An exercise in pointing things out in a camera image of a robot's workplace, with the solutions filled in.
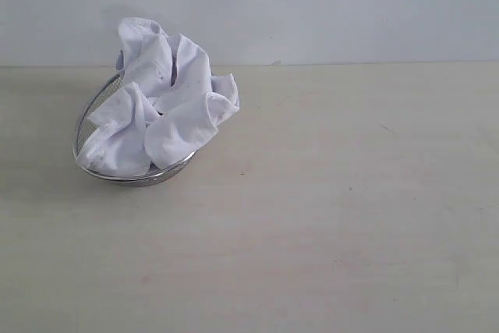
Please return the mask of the white cotton t-shirt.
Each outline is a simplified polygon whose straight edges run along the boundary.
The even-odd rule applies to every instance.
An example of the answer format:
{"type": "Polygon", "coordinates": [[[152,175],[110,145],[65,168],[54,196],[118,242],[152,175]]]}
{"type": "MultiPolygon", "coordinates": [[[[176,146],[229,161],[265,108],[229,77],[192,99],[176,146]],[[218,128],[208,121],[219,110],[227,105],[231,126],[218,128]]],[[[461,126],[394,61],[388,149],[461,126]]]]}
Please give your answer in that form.
{"type": "Polygon", "coordinates": [[[121,84],[88,115],[95,129],[76,163],[110,177],[142,177],[209,143],[239,110],[239,93],[233,75],[213,75],[198,44],[153,20],[127,17],[118,35],[121,84]]]}

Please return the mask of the metal mesh basket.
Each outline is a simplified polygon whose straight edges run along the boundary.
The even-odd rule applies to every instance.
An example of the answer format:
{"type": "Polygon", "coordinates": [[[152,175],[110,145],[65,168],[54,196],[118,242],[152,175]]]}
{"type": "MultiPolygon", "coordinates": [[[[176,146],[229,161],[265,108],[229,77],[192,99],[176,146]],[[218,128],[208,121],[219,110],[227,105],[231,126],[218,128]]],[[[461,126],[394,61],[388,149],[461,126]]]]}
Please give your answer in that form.
{"type": "MultiPolygon", "coordinates": [[[[73,157],[77,158],[79,152],[83,148],[83,145],[89,138],[89,136],[97,128],[89,119],[89,115],[99,107],[109,96],[115,93],[121,87],[122,78],[119,74],[112,76],[104,86],[87,102],[83,108],[80,117],[76,121],[75,129],[73,132],[73,157]]],[[[187,157],[183,158],[181,161],[174,165],[171,165],[165,169],[159,169],[152,165],[149,171],[145,175],[137,177],[114,177],[103,175],[101,173],[95,172],[88,168],[80,167],[84,172],[98,179],[114,183],[120,186],[129,187],[147,187],[157,185],[159,183],[165,182],[170,178],[181,172],[193,159],[196,152],[189,154],[187,157]]]]}

